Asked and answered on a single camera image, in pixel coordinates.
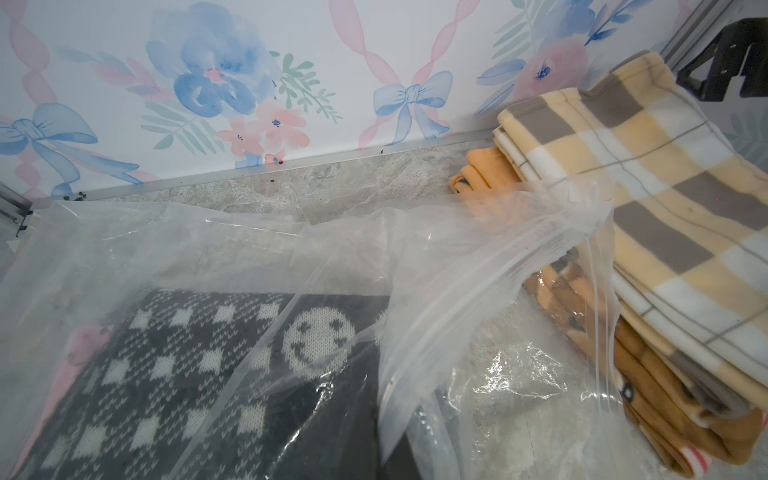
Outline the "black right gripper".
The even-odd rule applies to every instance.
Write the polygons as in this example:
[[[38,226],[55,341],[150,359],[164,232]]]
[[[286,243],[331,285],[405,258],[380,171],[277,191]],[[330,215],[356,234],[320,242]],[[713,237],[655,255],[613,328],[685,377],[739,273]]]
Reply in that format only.
[[[723,101],[731,80],[743,77],[742,98],[767,96],[767,18],[724,27],[678,73],[677,84],[701,101]]]

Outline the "yellow grey checked blanket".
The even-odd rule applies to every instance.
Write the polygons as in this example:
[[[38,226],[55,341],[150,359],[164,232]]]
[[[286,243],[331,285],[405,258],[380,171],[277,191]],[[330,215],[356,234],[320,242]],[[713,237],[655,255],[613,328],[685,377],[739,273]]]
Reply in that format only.
[[[593,88],[519,100],[496,141],[527,180],[614,181],[620,298],[675,356],[767,405],[767,176],[642,52]]]

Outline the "orange cartoon print blanket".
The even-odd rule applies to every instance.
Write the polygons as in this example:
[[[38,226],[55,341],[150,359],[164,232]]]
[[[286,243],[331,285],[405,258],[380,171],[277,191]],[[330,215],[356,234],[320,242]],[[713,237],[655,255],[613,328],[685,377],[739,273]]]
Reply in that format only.
[[[526,291],[587,358],[595,357],[591,286],[569,253],[533,274]],[[625,413],[661,463],[685,477],[705,475],[715,460],[744,465],[767,426],[767,415],[720,383],[706,388],[657,347],[659,335],[628,306],[615,329],[612,382]]]

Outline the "clear plastic vacuum bag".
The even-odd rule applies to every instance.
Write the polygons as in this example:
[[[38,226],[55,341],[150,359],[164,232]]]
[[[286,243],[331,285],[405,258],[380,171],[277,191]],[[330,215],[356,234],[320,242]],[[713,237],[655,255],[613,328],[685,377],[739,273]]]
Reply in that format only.
[[[1,283],[5,479],[611,479],[608,181],[323,223],[58,202]]]

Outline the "black white knit blanket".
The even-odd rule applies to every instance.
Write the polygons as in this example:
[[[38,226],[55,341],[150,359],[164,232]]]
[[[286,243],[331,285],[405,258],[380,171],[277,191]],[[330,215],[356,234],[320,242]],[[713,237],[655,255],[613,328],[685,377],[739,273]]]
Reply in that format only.
[[[154,290],[112,327],[16,479],[415,479],[379,457],[385,296]]]

